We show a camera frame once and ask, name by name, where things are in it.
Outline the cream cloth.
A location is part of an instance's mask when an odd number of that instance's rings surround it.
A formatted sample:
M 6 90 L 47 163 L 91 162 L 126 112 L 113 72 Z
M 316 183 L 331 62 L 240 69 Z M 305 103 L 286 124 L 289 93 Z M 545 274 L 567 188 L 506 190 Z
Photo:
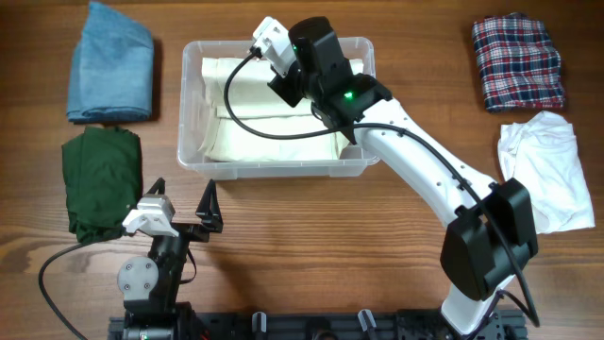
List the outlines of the cream cloth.
M 349 145 L 342 133 L 309 139 L 278 141 L 245 131 L 230 118 L 224 103 L 228 76 L 239 65 L 237 58 L 202 59 L 201 76 L 210 104 L 206 136 L 199 150 L 217 162 L 285 162 L 337 160 Z M 294 135 L 325 126 L 312 115 L 310 101 L 290 107 L 268 87 L 275 76 L 266 60 L 253 59 L 234 77 L 229 103 L 236 117 L 257 131 Z

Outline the clear plastic storage container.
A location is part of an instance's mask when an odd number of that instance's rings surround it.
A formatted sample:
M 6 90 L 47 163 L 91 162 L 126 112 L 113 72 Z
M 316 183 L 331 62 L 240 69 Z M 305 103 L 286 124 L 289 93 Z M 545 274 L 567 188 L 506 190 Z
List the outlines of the clear plastic storage container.
M 215 113 L 202 78 L 204 58 L 242 58 L 250 41 L 193 41 L 182 53 L 177 159 L 180 165 L 216 180 L 287 177 L 357 177 L 379 157 L 350 145 L 338 160 L 325 161 L 235 161 L 209 158 L 202 149 L 208 137 L 210 117 Z

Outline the plaid cloth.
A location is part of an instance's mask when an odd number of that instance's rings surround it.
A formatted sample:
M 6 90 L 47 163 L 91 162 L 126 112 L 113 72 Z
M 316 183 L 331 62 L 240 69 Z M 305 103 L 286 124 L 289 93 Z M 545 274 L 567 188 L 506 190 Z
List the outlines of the plaid cloth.
M 543 22 L 519 12 L 487 16 L 471 38 L 488 112 L 564 107 L 562 56 Z

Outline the white cloth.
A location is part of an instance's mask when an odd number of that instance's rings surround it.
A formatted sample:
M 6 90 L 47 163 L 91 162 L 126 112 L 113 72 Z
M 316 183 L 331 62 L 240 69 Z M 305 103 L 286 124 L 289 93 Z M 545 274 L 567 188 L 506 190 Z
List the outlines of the white cloth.
M 562 116 L 543 110 L 526 123 L 503 125 L 497 156 L 503 178 L 517 179 L 528 189 L 539 233 L 596 225 L 577 137 Z

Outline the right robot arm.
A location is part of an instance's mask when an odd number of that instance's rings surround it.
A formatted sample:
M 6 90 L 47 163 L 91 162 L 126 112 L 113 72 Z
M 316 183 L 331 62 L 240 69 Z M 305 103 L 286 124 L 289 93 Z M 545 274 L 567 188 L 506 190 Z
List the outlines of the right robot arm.
M 253 38 L 283 101 L 295 107 L 308 99 L 329 132 L 379 157 L 443 223 L 440 262 L 451 288 L 440 313 L 456 336 L 476 336 L 506 285 L 526 282 L 522 270 L 538 252 L 528 190 L 514 178 L 496 182 L 424 132 L 390 90 L 353 70 L 327 18 L 286 28 L 265 17 Z

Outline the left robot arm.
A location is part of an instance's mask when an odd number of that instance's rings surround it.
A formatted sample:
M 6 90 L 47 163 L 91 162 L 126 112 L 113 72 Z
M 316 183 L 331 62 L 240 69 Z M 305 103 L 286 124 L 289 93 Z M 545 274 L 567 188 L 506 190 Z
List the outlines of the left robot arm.
M 198 224 L 177 223 L 165 194 L 165 180 L 158 178 L 123 221 L 126 234 L 141 232 L 152 238 L 145 256 L 125 261 L 117 275 L 124 296 L 125 316 L 109 321 L 109 339 L 209 339 L 210 331 L 192 304 L 176 300 L 185 263 L 194 264 L 190 243 L 206 243 L 223 230 L 216 183 L 210 180 L 196 208 Z

